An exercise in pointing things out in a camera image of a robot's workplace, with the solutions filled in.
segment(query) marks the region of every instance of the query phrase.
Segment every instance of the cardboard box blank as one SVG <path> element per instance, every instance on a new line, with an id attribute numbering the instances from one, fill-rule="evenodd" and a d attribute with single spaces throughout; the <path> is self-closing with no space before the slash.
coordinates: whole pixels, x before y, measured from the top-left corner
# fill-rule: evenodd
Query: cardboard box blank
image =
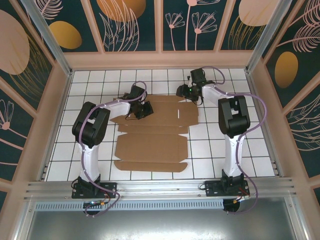
<path id="1" fill-rule="evenodd" d="M 111 121 L 127 134 L 117 139 L 115 166 L 124 171 L 182 172 L 188 158 L 188 126 L 198 124 L 198 108 L 175 95 L 148 95 L 153 114 L 140 120 L 118 116 Z"/>

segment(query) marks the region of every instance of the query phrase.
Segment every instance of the flower illustration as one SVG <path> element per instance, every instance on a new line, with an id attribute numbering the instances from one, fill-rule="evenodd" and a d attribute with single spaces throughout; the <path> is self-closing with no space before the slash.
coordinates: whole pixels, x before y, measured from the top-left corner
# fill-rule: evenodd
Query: flower illustration
<path id="1" fill-rule="evenodd" d="M 0 100 L 0 130 L 4 130 L 4 131 L 9 130 L 9 131 L 13 132 L 14 134 L 26 139 L 27 138 L 26 136 L 14 131 L 10 128 L 10 123 L 12 120 L 12 116 L 14 114 L 14 109 L 15 109 L 15 105 L 11 101 L 8 101 L 8 103 L 6 105 L 6 103 L 3 99 Z M 13 148 L 19 149 L 19 150 L 24 149 L 23 147 L 15 145 L 15 144 L 8 142 L 2 138 L 0 138 L 0 142 L 7 144 Z"/>
<path id="2" fill-rule="evenodd" d="M 167 13 L 165 15 L 165 19 L 166 19 L 166 22 L 168 23 L 169 28 L 170 28 L 172 46 L 173 46 L 173 50 L 175 51 L 176 48 L 175 48 L 175 44 L 174 44 L 174 37 L 172 34 L 172 29 L 183 27 L 186 23 L 185 23 L 185 21 L 183 21 L 183 17 L 181 16 L 181 12 L 180 13 L 173 13 L 172 16 L 170 13 Z"/>
<path id="3" fill-rule="evenodd" d="M 185 50 L 188 51 L 188 26 L 189 26 L 189 16 L 191 7 L 197 5 L 210 5 L 219 3 L 220 0 L 186 0 L 186 3 L 189 5 L 188 13 L 186 16 L 186 28 L 185 28 Z"/>
<path id="4" fill-rule="evenodd" d="M 0 129 L 8 130 L 10 128 L 10 121 L 14 114 L 15 105 L 8 101 L 7 106 L 4 100 L 0 100 Z"/>
<path id="5" fill-rule="evenodd" d="M 197 38 L 198 34 L 210 33 L 217 30 L 215 13 L 203 13 L 199 18 L 199 12 L 192 14 L 192 24 L 195 32 L 195 46 L 194 50 L 197 50 Z"/>

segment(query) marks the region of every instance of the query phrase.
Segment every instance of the black mounting plate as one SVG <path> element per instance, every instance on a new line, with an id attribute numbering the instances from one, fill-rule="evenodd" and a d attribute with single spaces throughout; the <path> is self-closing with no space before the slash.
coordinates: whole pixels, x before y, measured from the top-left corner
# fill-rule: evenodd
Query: black mounting plate
<path id="1" fill-rule="evenodd" d="M 246 180 L 243 181 L 244 186 L 242 189 L 250 195 L 248 182 Z M 242 192 L 239 189 L 230 190 L 228 192 L 225 192 L 223 190 L 222 184 L 220 180 L 215 181 L 205 181 L 204 182 L 204 189 L 205 194 L 207 197 L 237 197 L 242 194 Z"/>
<path id="2" fill-rule="evenodd" d="M 117 191 L 116 182 L 100 182 L 100 186 L 113 192 Z M 116 198 L 116 194 L 114 193 L 107 192 L 107 194 L 111 199 Z M 95 196 L 93 192 L 90 192 L 90 193 L 88 193 L 88 191 L 83 192 L 80 184 L 75 183 L 73 185 L 73 191 L 71 195 L 71 198 L 73 199 L 104 199 L 105 197 L 106 197 L 105 192 L 103 191 L 99 191 Z"/>

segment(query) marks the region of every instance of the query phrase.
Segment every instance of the grid floor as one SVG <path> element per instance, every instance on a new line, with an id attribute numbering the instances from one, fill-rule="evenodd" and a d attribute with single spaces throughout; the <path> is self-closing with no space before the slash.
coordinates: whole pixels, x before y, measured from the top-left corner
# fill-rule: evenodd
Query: grid floor
<path id="1" fill-rule="evenodd" d="M 187 80 L 192 69 L 148 69 L 148 70 L 100 70 L 76 71 L 68 93 L 58 134 L 48 165 L 46 181 L 72 181 L 81 169 L 81 155 L 72 125 L 84 102 L 107 103 L 125 92 L 129 92 L 135 81 L 145 81 L 149 94 L 175 94 L 178 86 Z M 226 77 L 219 87 L 228 93 L 249 93 L 250 89 L 243 69 L 221 69 Z M 205 69 L 207 80 L 222 80 L 216 70 Z M 251 97 L 246 98 L 251 128 L 258 124 L 257 112 Z M 118 136 L 118 125 L 109 121 L 105 138 L 99 148 L 98 166 L 102 181 L 115 180 L 167 180 L 220 178 L 225 161 L 225 140 L 218 125 L 218 108 L 204 100 L 198 106 L 198 125 L 190 126 L 188 134 L 188 167 L 179 173 L 121 171 L 114 161 Z M 262 130 L 247 134 L 243 143 L 242 168 L 250 177 L 273 177 L 274 168 Z"/>

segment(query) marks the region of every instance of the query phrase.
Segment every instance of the cardboard flap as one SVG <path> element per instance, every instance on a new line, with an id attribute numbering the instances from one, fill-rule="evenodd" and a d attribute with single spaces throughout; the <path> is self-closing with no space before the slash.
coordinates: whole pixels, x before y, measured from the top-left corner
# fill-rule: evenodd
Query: cardboard flap
<path id="1" fill-rule="evenodd" d="M 125 116 L 111 119 L 119 125 L 129 126 L 191 126 L 198 124 L 198 108 L 193 102 L 179 102 L 181 97 L 175 95 L 148 95 L 153 114 L 139 119 L 126 120 Z M 127 119 L 135 119 L 131 114 Z"/>
<path id="2" fill-rule="evenodd" d="M 119 125 L 119 132 L 131 134 L 187 134 L 187 126 L 131 126 Z"/>
<path id="3" fill-rule="evenodd" d="M 118 136 L 115 156 L 127 162 L 179 163 L 188 158 L 188 140 L 173 134 Z"/>
<path id="4" fill-rule="evenodd" d="M 119 160 L 114 161 L 114 165 L 122 171 L 180 173 L 186 169 L 188 163 L 127 162 Z"/>

